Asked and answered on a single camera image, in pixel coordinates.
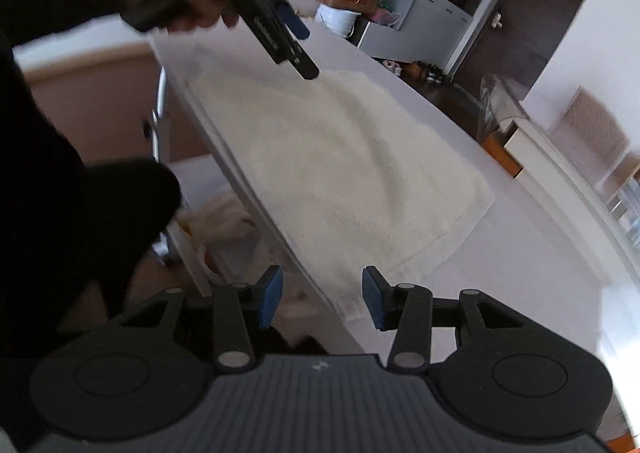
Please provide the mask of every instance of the cream towel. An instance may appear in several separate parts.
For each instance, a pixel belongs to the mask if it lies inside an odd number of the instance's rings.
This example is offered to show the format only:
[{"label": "cream towel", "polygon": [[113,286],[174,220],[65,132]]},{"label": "cream towel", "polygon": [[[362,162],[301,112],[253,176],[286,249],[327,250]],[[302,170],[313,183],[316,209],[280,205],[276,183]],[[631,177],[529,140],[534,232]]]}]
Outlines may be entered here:
[{"label": "cream towel", "polygon": [[343,318],[362,269],[424,284],[494,201],[484,178],[360,73],[191,84],[254,194]]}]

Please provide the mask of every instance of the ribbed gray surface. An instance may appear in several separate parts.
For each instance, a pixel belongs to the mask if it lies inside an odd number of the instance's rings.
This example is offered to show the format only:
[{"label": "ribbed gray surface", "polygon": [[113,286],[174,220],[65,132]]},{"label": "ribbed gray surface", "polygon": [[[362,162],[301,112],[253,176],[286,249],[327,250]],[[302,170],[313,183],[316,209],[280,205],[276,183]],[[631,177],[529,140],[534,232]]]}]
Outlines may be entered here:
[{"label": "ribbed gray surface", "polygon": [[555,446],[510,445],[451,418],[416,377],[373,356],[270,356],[218,378],[183,421],[143,439],[88,444],[50,435],[34,453],[588,453],[583,436]]}]

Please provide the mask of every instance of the round black disc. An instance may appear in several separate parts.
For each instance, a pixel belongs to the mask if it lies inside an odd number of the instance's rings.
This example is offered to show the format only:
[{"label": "round black disc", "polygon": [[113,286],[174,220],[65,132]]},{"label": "round black disc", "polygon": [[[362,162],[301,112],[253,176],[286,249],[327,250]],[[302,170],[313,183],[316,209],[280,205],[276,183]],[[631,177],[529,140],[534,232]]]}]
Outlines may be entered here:
[{"label": "round black disc", "polygon": [[447,357],[438,388],[476,429],[509,439],[552,440],[595,431],[610,402],[596,357],[550,333],[494,331]]},{"label": "round black disc", "polygon": [[198,402],[207,372],[197,357],[153,331],[91,335],[44,359],[31,396],[53,426],[77,438],[116,441],[176,422]]}]

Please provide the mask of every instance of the door handle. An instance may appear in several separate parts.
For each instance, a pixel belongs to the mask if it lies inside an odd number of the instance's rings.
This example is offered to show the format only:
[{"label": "door handle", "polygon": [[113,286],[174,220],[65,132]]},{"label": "door handle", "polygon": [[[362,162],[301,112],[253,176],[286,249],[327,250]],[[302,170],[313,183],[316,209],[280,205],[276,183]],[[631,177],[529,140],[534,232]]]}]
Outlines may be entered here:
[{"label": "door handle", "polygon": [[491,28],[494,30],[497,28],[502,28],[502,23],[500,23],[501,19],[502,19],[502,13],[496,12],[494,18],[491,20]]}]

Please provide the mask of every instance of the table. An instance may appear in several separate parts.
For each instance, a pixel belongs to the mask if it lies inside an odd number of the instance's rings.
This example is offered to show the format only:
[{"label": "table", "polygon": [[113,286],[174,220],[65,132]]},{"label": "table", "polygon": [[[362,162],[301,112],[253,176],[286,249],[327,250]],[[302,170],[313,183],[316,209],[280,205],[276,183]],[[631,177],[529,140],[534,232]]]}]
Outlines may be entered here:
[{"label": "table", "polygon": [[[443,113],[380,64],[324,27],[310,23],[312,35],[303,47],[321,69],[364,72],[382,86],[416,120],[431,126],[486,178],[496,201],[459,250],[426,276],[422,285],[437,297],[457,298],[462,289],[480,289],[585,349],[596,352],[600,335],[603,285],[561,227],[523,186],[505,173]],[[258,227],[271,242],[268,213],[233,166],[220,134],[186,81],[203,71],[225,67],[257,80],[294,75],[290,65],[276,66],[245,26],[233,31],[218,27],[193,35],[156,33],[151,45],[172,89],[182,101],[207,146],[240,199],[256,216]],[[378,353],[385,359],[392,333],[377,332],[368,318],[340,321],[309,278],[300,287],[318,312],[307,328],[331,353]],[[199,283],[203,292],[206,285]],[[434,331],[432,361],[455,348],[449,329]]]}]

